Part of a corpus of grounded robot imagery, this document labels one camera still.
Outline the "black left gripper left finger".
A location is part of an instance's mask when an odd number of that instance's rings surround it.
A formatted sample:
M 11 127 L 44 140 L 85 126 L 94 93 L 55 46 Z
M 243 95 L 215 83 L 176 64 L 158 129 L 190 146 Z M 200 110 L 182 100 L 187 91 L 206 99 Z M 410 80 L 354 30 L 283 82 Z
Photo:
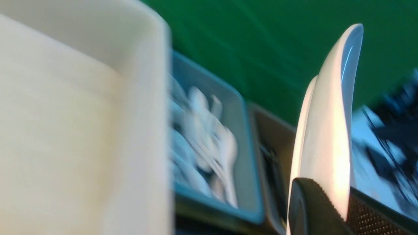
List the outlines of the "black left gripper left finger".
M 292 182 L 288 222 L 291 235 L 353 235 L 320 185 L 312 179 Z

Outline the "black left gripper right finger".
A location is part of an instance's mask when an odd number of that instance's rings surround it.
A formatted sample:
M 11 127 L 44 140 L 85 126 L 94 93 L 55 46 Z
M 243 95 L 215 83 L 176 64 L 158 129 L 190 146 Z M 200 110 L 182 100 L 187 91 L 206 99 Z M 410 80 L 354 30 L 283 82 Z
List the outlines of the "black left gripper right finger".
M 350 188 L 347 225 L 357 235 L 416 235 L 417 221 Z

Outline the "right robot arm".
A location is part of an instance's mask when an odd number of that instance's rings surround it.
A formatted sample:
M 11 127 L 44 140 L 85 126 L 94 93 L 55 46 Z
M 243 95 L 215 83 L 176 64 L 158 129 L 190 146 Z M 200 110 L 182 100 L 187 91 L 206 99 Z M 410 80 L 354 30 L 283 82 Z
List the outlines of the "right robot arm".
M 348 226 L 357 235 L 417 234 L 417 68 L 352 117 Z

